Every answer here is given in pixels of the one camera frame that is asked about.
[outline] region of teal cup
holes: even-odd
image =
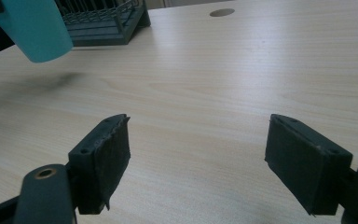
[[[72,47],[54,0],[2,0],[0,27],[31,62],[56,59]]]

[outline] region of dark plastic crate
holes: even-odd
[[[150,26],[145,0],[55,0],[74,46],[127,45]]]

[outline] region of metal screw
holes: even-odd
[[[46,168],[44,170],[39,171],[34,178],[35,179],[46,179],[51,177],[52,175],[55,175],[57,173],[56,169],[53,168]]]

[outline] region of light wood tabletop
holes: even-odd
[[[225,17],[210,12],[233,8]],[[150,10],[128,46],[31,63],[0,52],[0,203],[102,119],[131,117],[111,210],[79,223],[339,223],[310,217],[264,161],[270,114],[308,124],[358,167],[358,1]]]

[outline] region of wood grain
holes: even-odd
[[[212,18],[209,13],[234,8]],[[271,113],[300,119],[358,167],[358,2],[236,1],[150,10],[128,46],[49,63],[0,52],[0,202],[66,163],[101,119],[131,116],[111,211],[79,223],[339,223],[309,217],[264,162]]]

